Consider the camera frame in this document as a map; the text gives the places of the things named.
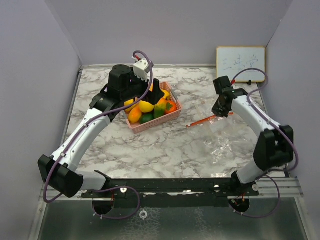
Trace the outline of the orange green mango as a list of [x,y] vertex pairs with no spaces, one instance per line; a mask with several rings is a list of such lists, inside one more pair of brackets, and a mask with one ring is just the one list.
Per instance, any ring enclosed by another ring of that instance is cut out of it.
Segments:
[[157,104],[154,105],[153,117],[154,119],[160,118],[165,114],[167,100],[161,98]]

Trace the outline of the clear bag red zipper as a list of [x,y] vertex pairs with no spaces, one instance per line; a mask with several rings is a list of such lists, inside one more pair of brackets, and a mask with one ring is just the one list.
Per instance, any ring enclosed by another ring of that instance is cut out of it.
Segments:
[[204,125],[205,123],[213,124],[213,123],[218,122],[218,121],[220,121],[222,119],[224,119],[224,118],[216,116],[216,115],[211,115],[211,116],[208,116],[208,117],[203,118],[201,120],[198,120],[196,122],[187,124],[186,128],[191,128],[191,127],[195,127],[195,126],[198,126],[198,125]]

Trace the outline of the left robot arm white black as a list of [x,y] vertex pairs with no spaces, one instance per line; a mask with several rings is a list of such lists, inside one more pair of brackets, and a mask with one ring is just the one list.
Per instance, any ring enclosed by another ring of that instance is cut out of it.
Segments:
[[43,199],[48,199],[48,187],[68,198],[79,191],[92,190],[106,197],[111,190],[106,175],[97,171],[77,171],[84,154],[97,136],[125,109],[128,100],[146,100],[155,105],[164,96],[160,82],[153,78],[153,64],[140,60],[132,67],[115,65],[109,73],[108,83],[93,97],[83,120],[69,138],[50,156],[42,155],[38,167],[44,185]]

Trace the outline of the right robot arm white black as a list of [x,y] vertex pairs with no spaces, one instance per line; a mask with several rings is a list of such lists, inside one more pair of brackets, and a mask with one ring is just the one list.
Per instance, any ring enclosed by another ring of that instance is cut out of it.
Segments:
[[234,89],[227,76],[213,81],[218,99],[212,107],[217,117],[229,116],[230,112],[239,115],[257,136],[253,152],[253,160],[231,175],[229,189],[240,196],[248,187],[269,170],[282,167],[294,159],[294,131],[289,125],[269,118],[257,105],[248,99],[248,93],[242,89]]

